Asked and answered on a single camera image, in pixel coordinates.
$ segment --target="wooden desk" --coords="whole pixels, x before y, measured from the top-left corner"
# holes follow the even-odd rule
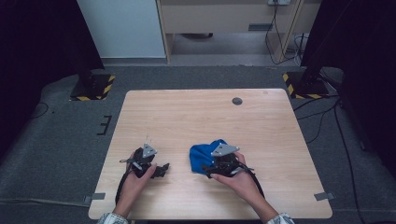
[[[241,105],[232,99],[239,97]],[[149,144],[165,177],[151,179],[136,202],[133,219],[258,219],[233,191],[191,172],[190,147],[224,139],[240,147],[255,169],[266,199],[295,218],[327,218],[332,209],[323,192],[288,95],[283,90],[129,91],[111,141],[89,216],[111,212],[126,159]]]
[[[247,33],[250,25],[270,27],[275,7],[263,0],[156,0],[168,62],[174,34]],[[277,61],[282,61],[295,33],[309,33],[321,0],[290,0],[277,7],[276,27],[268,42]]]

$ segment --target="white wall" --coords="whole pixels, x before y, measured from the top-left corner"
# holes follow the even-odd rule
[[[102,58],[165,58],[155,0],[78,0]]]

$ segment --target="sleeve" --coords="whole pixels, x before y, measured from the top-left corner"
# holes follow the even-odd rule
[[[128,221],[114,213],[105,213],[98,220],[97,224],[128,224]]]
[[[269,220],[267,224],[294,224],[294,221],[286,213],[281,213],[273,219]]]

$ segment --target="blue fabric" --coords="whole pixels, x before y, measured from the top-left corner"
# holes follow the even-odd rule
[[[202,165],[211,166],[213,164],[213,157],[211,153],[222,143],[227,143],[222,140],[213,141],[211,144],[194,145],[190,148],[190,163],[191,170],[195,173],[205,175],[206,172],[202,169]]]

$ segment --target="yellow and black hazard tape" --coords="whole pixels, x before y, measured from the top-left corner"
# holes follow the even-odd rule
[[[289,91],[289,95],[292,99],[318,99],[318,98],[326,98],[328,94],[297,94],[291,84],[290,78],[288,74],[283,74],[283,80],[286,83],[286,86]]]
[[[106,99],[108,92],[111,89],[111,86],[113,85],[113,81],[115,76],[109,76],[107,84],[105,88],[103,89],[103,93],[101,95],[96,95],[96,96],[86,96],[86,95],[80,95],[80,96],[74,96],[70,97],[71,101],[90,101],[90,100],[104,100]]]

